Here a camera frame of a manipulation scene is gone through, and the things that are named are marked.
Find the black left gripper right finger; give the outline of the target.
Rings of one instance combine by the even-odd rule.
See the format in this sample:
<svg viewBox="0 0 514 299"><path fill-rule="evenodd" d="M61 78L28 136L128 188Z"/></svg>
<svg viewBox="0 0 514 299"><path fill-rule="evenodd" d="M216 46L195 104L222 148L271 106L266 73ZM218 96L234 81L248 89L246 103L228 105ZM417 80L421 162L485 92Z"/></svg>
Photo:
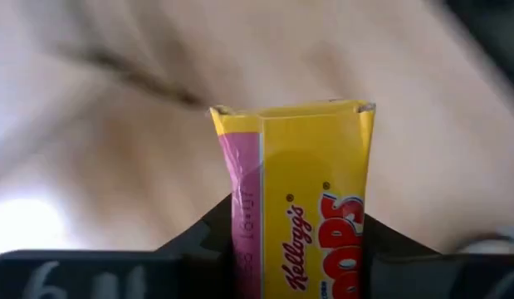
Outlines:
<svg viewBox="0 0 514 299"><path fill-rule="evenodd" d="M377 256L408 258L437 255L438 252L386 226L367 213L364 217L362 266L362 297L379 298L373 295L371 283L372 263Z"/></svg>

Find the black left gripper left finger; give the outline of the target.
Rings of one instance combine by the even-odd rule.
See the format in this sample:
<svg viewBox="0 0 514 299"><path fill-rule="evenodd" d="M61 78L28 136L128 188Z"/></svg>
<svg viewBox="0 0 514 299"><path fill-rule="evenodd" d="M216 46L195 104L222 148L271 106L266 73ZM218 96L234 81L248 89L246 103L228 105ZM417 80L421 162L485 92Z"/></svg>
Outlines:
<svg viewBox="0 0 514 299"><path fill-rule="evenodd" d="M232 200L227 196L195 224L156 250L177 260L176 299L233 299Z"/></svg>

